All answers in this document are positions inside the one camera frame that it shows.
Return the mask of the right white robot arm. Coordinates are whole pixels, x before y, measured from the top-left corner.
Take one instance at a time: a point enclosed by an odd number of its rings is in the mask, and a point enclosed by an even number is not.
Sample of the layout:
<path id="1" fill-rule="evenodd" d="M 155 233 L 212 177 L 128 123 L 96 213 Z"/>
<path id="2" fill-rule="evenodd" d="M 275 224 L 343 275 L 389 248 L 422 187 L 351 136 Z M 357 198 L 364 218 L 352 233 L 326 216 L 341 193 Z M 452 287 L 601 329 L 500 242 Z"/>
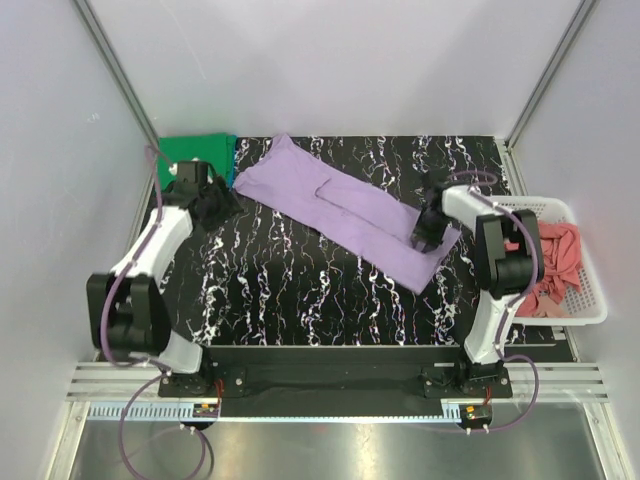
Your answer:
<path id="1" fill-rule="evenodd" d="M 475 239 L 474 274 L 480 289 L 475 319 L 454 367 L 459 385 L 498 379 L 504 343 L 515 314 L 544 277 L 544 259 L 536 215 L 513 210 L 481 193 L 497 178 L 477 172 L 467 185 L 459 175 L 422 175 L 423 200 L 412 246 L 431 253 L 444 245 L 449 222 L 466 227 Z"/>

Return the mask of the purple t shirt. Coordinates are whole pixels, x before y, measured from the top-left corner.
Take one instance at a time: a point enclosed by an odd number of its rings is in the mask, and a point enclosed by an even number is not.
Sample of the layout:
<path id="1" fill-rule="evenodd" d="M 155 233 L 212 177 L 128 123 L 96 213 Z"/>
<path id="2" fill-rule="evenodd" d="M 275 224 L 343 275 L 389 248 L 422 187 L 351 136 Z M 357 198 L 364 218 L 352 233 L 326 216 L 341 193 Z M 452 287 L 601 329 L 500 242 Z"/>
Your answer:
<path id="1" fill-rule="evenodd" d="M 264 158 L 238 174 L 233 188 L 318 231 L 415 294 L 461 236 L 449 227 L 441 246 L 419 251 L 411 243 L 419 210 L 329 166 L 286 134 L 274 137 Z"/>

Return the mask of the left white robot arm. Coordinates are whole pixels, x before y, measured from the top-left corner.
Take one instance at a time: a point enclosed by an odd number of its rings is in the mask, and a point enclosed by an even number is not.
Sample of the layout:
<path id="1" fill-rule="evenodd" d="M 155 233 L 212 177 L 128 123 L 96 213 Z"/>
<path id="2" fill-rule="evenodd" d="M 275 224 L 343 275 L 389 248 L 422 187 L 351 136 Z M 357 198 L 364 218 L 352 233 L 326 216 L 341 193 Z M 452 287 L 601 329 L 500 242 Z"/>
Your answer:
<path id="1" fill-rule="evenodd" d="M 203 348 L 174 330 L 160 283 L 193 233 L 215 231 L 240 212 L 220 176 L 203 184 L 174 181 L 159 193 L 130 250 L 86 283 L 92 342 L 108 362 L 146 363 L 171 374 L 201 369 Z"/>

